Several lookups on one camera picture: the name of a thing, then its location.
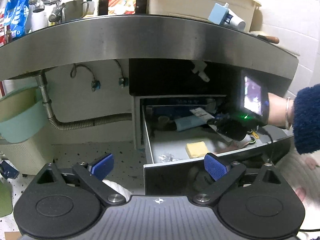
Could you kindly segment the person right hand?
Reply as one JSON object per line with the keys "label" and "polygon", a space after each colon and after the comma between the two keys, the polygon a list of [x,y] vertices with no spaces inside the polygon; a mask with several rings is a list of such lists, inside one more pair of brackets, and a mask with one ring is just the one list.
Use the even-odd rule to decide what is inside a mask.
{"label": "person right hand", "polygon": [[268,93],[269,100],[269,125],[277,127],[285,127],[290,130],[293,124],[294,116],[294,100],[288,98],[281,98],[273,93]]}

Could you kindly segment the navy fleece sleeve forearm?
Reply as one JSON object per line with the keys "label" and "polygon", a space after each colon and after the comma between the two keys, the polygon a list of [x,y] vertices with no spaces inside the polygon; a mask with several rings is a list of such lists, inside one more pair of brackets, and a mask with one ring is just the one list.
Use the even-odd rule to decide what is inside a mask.
{"label": "navy fleece sleeve forearm", "polygon": [[319,151],[319,84],[300,90],[293,103],[293,134],[299,154]]}

